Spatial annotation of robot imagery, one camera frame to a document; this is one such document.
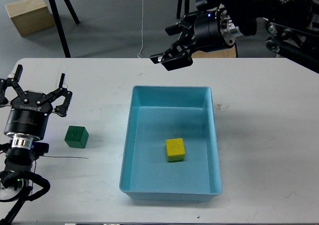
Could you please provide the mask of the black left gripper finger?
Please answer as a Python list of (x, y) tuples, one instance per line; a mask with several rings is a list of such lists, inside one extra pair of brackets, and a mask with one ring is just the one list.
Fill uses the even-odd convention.
[(19, 80), (22, 75), (23, 66), (19, 64), (13, 77), (0, 80), (0, 106), (5, 107), (9, 105), (8, 99), (5, 97), (5, 92), (8, 87), (12, 87), (17, 96), (22, 100), (24, 104), (28, 103), (28, 97), (19, 85)]
[[(73, 93), (67, 88), (63, 87), (64, 78), (65, 74), (62, 73), (58, 88), (48, 94), (42, 95), (42, 97), (36, 101), (36, 105), (41, 107), (41, 111), (43, 113), (48, 115), (54, 113), (60, 117), (66, 117)], [(52, 103), (60, 97), (64, 97), (64, 101), (60, 105), (56, 105), (53, 108)]]

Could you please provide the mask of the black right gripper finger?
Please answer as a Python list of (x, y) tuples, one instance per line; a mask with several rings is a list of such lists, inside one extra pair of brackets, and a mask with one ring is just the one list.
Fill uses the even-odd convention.
[(160, 63), (167, 71), (185, 68), (193, 64), (189, 49), (185, 46), (191, 40), (189, 35), (181, 35), (169, 49), (163, 53), (150, 56), (150, 60), (154, 63)]
[(195, 20), (197, 19), (196, 13), (188, 13), (184, 15), (182, 20), (175, 25), (171, 25), (165, 28), (165, 32), (169, 35), (175, 35), (183, 32), (184, 30), (191, 31), (194, 28)]

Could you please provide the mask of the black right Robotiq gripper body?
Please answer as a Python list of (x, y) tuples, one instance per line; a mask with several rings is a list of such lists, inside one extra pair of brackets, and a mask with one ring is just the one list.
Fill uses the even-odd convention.
[(224, 50), (235, 44), (236, 37), (230, 31), (232, 21), (223, 7), (187, 13), (183, 21), (190, 24), (183, 30), (183, 49), (190, 53)]

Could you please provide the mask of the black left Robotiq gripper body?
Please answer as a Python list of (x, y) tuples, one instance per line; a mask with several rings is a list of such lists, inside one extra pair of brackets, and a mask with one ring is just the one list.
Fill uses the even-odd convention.
[(50, 102), (37, 104), (37, 101), (45, 96), (44, 93), (27, 91), (26, 96), (28, 98), (26, 104), (20, 97), (11, 101), (11, 111), (4, 134), (8, 137), (13, 137), (14, 134), (25, 134), (33, 136), (35, 140), (43, 140), (53, 107)]

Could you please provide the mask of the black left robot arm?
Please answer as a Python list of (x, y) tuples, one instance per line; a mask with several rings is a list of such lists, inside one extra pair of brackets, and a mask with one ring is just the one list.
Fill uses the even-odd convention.
[(18, 65), (14, 76), (0, 81), (0, 105), (9, 106), (10, 113), (4, 134), (10, 142), (2, 144), (5, 167), (0, 173), (0, 200), (15, 202), (2, 225), (10, 225), (26, 201), (34, 201), (50, 190), (50, 182), (34, 172), (32, 167), (39, 157), (48, 152), (49, 144), (43, 143), (49, 115), (66, 117), (72, 92), (63, 86), (62, 74), (58, 87), (45, 94), (24, 91), (19, 80), (23, 66)]

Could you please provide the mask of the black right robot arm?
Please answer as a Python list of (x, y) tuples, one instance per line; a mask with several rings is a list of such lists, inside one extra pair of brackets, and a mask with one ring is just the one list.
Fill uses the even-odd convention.
[(266, 47), (303, 67), (319, 70), (319, 0), (196, 0), (197, 10), (166, 28), (178, 40), (153, 63), (171, 71), (192, 65), (192, 54), (232, 48), (239, 36), (255, 35), (267, 21)]

